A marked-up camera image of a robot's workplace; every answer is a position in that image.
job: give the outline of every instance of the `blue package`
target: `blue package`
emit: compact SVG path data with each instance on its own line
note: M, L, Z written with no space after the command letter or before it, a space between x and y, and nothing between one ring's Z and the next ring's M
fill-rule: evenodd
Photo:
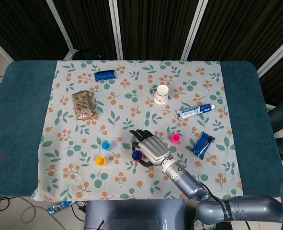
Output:
M214 137L203 132L191 152L193 152L194 155L198 156L201 160L203 160L210 143L212 143L214 139Z
M106 70L106 71L100 71L96 72L94 74L95 81L99 80L108 80L108 79L115 79L114 70Z
M47 212L49 215L53 215L56 212L59 212L71 205L73 205L75 202L74 201L61 201L55 205L53 205L52 207L49 207L47 209Z

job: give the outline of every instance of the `pink cup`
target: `pink cup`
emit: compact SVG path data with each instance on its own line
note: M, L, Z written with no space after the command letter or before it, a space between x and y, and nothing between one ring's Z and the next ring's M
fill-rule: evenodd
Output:
M174 134L174 135L172 136L171 142L172 142L172 143L176 143L176 142L178 142L180 139L181 139L180 135L178 135L178 134L176 133L176 134Z

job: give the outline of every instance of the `floor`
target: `floor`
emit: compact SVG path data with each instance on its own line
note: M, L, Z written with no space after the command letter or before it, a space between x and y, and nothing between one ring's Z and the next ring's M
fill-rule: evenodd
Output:
M9 61L7 61L0 54L0 76L4 75L5 69L8 66ZM283 130L274 134L276 138L283 137ZM32 200L30 197L24 197L26 200L30 201L33 205L48 208L52 206L54 203L47 202L37 202ZM186 200L187 207L195 207L196 203L191 200ZM3 201L0 204L0 208L4 208L7 205L6 201ZM34 210L32 208L26 210L30 207L30 204L26 201L15 198L11 199L11 203L9 207L0 212L0 230L2 229L11 229L11 230L57 230L62 229L62 227L52 219L45 210L40 208L36 209L36 217L30 223L23 223L23 221L28 222L34 216ZM81 211L77 210L79 218L84 219L85 214ZM54 217L64 226L66 230L81 230L83 229L84 223L77 220L72 213L70 208L67 208L60 213L56 213ZM281 224L278 223L266 223L266 222L249 222L252 230L278 230L281 229ZM233 221L232 222L233 229L235 230L247 230L247 226L244 222Z

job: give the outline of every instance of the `toothpaste tube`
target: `toothpaste tube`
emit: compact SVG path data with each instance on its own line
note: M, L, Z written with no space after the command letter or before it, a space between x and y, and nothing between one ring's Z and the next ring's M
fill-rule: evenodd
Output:
M179 119L185 119L194 115L206 113L215 108L214 104L204 104L199 107L189 108L184 110L177 110L176 115Z
M47 212L49 215L53 215L56 212L59 212L67 207L69 207L70 205L73 205L75 202L74 201L61 201L55 205L53 205L52 207L49 207L47 209Z

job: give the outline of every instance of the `brown snack box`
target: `brown snack box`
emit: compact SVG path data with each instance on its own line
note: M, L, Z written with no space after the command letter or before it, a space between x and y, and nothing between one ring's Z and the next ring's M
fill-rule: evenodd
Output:
M93 103L93 92L87 90L77 92L72 95L75 113L78 120L87 120L96 116Z

